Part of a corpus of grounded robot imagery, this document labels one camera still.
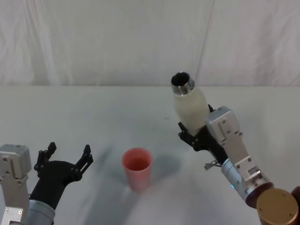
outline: plastic bottle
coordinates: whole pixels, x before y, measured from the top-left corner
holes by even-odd
[[[188,132],[195,136],[205,126],[209,115],[206,98],[202,91],[195,87],[195,82],[188,73],[179,72],[171,79],[174,92],[174,109]]]

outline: plastic cup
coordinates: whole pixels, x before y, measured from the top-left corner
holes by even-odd
[[[143,148],[129,149],[124,153],[122,164],[133,191],[141,192],[149,186],[152,162],[152,154]]]

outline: white table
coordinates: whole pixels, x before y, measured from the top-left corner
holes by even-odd
[[[205,87],[213,107],[232,108],[251,157],[278,188],[300,184],[300,89]],[[58,225],[257,225],[249,208],[214,167],[212,156],[179,139],[169,87],[1,87],[0,143],[24,144],[35,164],[55,141],[52,160],[75,163],[90,144],[94,163],[70,184]],[[121,167],[129,148],[153,153],[153,185],[132,193]],[[29,174],[28,189],[37,182]],[[0,211],[4,209],[0,195]]]

